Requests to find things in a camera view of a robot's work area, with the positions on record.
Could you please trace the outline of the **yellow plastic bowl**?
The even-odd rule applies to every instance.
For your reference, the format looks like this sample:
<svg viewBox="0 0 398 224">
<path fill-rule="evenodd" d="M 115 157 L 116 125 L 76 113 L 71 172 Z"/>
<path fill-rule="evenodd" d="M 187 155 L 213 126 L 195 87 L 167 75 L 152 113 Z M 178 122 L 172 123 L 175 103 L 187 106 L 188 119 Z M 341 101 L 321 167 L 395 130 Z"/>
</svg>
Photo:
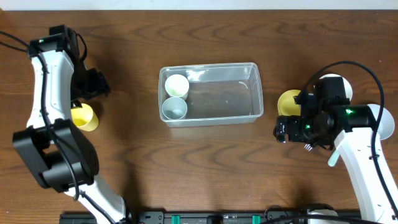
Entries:
<svg viewBox="0 0 398 224">
<path fill-rule="evenodd" d="M 288 90 L 281 94 L 277 102 L 279 116 L 300 116 L 300 105 L 295 103 L 295 97 L 299 93 L 300 90 Z"/>
</svg>

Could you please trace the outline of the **yellow plastic cup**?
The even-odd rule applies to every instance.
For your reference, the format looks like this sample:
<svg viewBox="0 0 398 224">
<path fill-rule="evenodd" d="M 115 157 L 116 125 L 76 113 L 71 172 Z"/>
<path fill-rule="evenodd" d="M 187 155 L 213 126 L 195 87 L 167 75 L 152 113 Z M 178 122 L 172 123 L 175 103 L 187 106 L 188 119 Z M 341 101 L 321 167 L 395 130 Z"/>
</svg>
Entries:
<svg viewBox="0 0 398 224">
<path fill-rule="evenodd" d="M 99 125 L 99 119 L 92 107 L 82 103 L 81 107 L 71 109 L 72 120 L 77 128 L 83 131 L 94 131 Z"/>
</svg>

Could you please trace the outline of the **grey plastic cup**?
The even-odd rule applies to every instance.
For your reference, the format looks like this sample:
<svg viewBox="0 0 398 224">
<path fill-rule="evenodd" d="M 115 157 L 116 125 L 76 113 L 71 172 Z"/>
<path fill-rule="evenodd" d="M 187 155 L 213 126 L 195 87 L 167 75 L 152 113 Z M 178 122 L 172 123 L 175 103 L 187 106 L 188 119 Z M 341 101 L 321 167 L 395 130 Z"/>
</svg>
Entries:
<svg viewBox="0 0 398 224">
<path fill-rule="evenodd" d="M 178 97 L 167 98 L 161 108 L 162 114 L 167 119 L 185 119 L 188 106 L 185 100 Z"/>
</svg>

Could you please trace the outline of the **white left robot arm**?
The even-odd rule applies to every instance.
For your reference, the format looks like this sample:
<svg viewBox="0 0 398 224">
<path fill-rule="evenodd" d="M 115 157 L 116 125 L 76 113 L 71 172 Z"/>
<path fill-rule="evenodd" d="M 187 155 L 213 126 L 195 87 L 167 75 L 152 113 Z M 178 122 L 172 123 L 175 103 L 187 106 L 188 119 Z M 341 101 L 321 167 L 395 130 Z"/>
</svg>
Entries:
<svg viewBox="0 0 398 224">
<path fill-rule="evenodd" d="M 81 40 L 67 29 L 26 45 L 35 73 L 34 102 L 27 127 L 14 133 L 12 142 L 42 188 L 73 197 L 96 223 L 130 223 L 125 200 L 100 177 L 95 147 L 72 120 L 81 98 L 110 92 L 104 75 L 86 68 Z"/>
</svg>

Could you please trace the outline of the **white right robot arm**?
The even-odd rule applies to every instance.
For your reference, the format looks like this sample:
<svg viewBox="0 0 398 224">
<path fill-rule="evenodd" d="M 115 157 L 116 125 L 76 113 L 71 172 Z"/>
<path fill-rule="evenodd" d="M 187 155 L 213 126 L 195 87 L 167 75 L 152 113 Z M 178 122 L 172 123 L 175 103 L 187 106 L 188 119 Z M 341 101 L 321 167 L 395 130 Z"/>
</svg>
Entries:
<svg viewBox="0 0 398 224">
<path fill-rule="evenodd" d="M 349 173 L 362 219 L 397 223 L 397 185 L 381 146 L 395 128 L 388 110 L 376 104 L 333 105 L 307 116 L 293 103 L 277 108 L 279 142 L 302 142 L 308 150 L 333 146 Z"/>
</svg>

